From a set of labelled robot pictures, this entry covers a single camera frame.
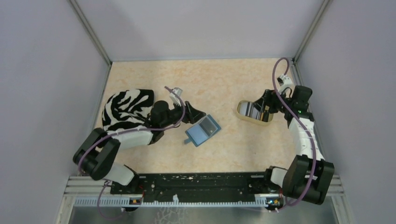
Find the cream oval card tray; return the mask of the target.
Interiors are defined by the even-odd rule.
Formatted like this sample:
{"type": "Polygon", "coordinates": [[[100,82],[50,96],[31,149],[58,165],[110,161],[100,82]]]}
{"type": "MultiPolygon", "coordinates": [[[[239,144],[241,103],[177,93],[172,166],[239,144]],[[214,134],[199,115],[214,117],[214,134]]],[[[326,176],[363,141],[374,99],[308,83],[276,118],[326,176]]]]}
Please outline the cream oval card tray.
{"type": "Polygon", "coordinates": [[[236,107],[236,117],[259,126],[268,126],[273,120],[273,114],[266,114],[267,111],[257,110],[255,103],[241,100],[236,107]]]}

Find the black credit card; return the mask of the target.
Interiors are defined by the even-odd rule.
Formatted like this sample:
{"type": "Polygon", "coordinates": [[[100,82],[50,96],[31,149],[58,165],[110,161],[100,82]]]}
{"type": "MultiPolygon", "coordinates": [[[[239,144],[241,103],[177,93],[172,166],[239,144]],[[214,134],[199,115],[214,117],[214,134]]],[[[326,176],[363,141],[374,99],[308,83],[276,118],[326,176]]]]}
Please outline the black credit card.
{"type": "Polygon", "coordinates": [[[204,119],[202,119],[199,123],[199,126],[202,128],[207,136],[211,136],[217,131],[217,126],[209,117],[205,117],[204,119]]]}

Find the blue card holder wallet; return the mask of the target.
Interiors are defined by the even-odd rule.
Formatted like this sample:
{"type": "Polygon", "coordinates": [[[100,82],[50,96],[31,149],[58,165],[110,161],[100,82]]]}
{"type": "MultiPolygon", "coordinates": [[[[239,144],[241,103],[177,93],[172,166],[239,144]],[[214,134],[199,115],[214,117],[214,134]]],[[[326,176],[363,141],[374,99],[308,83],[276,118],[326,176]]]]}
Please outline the blue card holder wallet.
{"type": "Polygon", "coordinates": [[[187,139],[184,140],[185,145],[192,143],[195,147],[199,147],[200,145],[208,141],[210,138],[212,138],[221,130],[221,126],[210,114],[206,115],[205,117],[203,117],[198,123],[194,124],[185,131],[185,134],[187,135],[187,139]],[[211,136],[207,136],[205,132],[202,130],[202,128],[199,126],[199,123],[205,117],[209,117],[213,121],[213,123],[217,126],[217,131],[211,136]]]}

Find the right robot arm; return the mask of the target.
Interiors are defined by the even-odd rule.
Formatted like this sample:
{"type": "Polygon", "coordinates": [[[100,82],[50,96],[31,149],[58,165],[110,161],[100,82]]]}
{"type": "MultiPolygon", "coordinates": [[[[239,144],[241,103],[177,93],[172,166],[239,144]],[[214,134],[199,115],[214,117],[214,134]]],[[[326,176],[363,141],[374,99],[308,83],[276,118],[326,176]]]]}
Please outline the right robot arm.
{"type": "Polygon", "coordinates": [[[297,85],[290,97],[276,90],[265,90],[254,102],[254,108],[263,113],[262,121],[281,112],[287,121],[295,144],[296,156],[288,169],[270,167],[269,175],[263,179],[268,192],[281,188],[286,197],[295,201],[290,206],[305,201],[321,205],[330,187],[335,171],[334,164],[325,161],[314,134],[314,117],[308,111],[312,89],[297,85]]]}

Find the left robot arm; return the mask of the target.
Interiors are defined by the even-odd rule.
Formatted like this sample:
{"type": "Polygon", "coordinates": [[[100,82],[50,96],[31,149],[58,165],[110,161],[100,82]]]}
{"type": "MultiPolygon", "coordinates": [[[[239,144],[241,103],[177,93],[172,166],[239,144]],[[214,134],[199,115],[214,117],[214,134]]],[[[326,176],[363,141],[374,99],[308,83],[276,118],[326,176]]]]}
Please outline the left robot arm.
{"type": "Polygon", "coordinates": [[[188,101],[175,104],[173,109],[166,101],[157,101],[141,126],[114,132],[94,129],[74,154],[73,162],[93,180],[116,182],[128,193],[134,193],[140,187],[139,175],[128,166],[116,163],[117,153],[155,144],[170,126],[176,127],[179,121],[195,124],[205,116],[205,112],[193,108],[188,101]]]}

